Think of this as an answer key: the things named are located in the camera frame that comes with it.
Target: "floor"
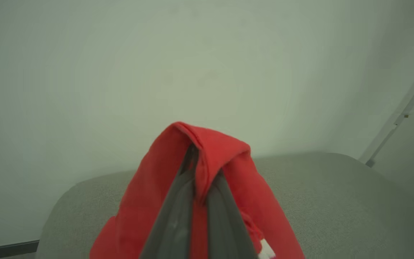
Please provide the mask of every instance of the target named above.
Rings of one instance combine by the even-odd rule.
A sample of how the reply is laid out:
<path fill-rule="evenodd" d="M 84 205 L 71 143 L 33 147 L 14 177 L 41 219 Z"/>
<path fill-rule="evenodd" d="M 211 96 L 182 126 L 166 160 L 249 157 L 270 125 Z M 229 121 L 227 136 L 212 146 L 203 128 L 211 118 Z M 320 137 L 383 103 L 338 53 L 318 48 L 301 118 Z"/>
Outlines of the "floor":
<path fill-rule="evenodd" d="M 21 254 L 21 255 L 16 255 L 16 256 L 11 256 L 11 257 L 5 257 L 3 259 L 35 259 L 36 258 L 36 253 L 31 253 L 31 254 Z"/>

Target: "baseboard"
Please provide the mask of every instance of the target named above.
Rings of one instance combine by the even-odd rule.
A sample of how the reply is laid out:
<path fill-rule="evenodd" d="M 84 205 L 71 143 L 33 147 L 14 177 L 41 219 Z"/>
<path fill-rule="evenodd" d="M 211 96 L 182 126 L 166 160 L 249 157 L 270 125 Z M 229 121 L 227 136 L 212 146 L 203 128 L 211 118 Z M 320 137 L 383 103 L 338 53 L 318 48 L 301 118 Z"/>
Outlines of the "baseboard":
<path fill-rule="evenodd" d="M 0 258 L 9 257 L 19 254 L 29 254 L 36 252 L 38 249 L 39 240 L 12 244 L 7 246 L 0 246 Z"/>

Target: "gray upholstery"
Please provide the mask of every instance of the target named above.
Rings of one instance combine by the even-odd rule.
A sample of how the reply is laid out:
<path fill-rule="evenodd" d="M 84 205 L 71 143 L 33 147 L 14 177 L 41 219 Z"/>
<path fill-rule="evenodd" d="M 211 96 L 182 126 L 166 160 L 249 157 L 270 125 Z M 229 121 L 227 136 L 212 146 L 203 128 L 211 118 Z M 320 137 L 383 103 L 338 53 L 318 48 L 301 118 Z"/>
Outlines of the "gray upholstery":
<path fill-rule="evenodd" d="M 355 159 L 255 159 L 308 258 L 414 258 L 414 199 Z M 55 205 L 37 258 L 87 258 L 133 172 L 79 183 Z"/>

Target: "gray couch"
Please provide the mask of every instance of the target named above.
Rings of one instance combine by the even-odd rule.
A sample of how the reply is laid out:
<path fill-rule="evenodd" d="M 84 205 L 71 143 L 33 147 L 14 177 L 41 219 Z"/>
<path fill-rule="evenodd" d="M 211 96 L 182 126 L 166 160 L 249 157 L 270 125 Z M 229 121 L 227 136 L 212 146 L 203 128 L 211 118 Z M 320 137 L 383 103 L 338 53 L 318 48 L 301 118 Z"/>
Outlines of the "gray couch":
<path fill-rule="evenodd" d="M 255 164 L 307 258 L 414 258 L 414 198 L 371 168 L 327 153 Z M 97 177 L 67 191 L 43 228 L 37 258 L 88 258 L 133 173 Z"/>

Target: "red cloth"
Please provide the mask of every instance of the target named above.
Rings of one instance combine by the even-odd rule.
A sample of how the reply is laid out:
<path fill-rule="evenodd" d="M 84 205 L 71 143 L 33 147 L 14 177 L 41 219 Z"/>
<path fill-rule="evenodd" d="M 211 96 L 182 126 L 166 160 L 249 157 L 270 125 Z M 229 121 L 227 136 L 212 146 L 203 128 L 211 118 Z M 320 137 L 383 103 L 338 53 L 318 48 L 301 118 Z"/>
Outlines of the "red cloth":
<path fill-rule="evenodd" d="M 204 201 L 212 180 L 223 168 L 255 249 L 261 249 L 259 240 L 264 236 L 278 259 L 304 258 L 279 203 L 255 168 L 250 147 L 231 136 L 182 122 L 170 125 L 151 145 L 122 197 L 117 215 L 95 240 L 90 258 L 138 258 L 191 143 L 199 149 L 199 160 L 192 219 L 196 234 L 191 235 L 190 257 L 208 258 Z"/>

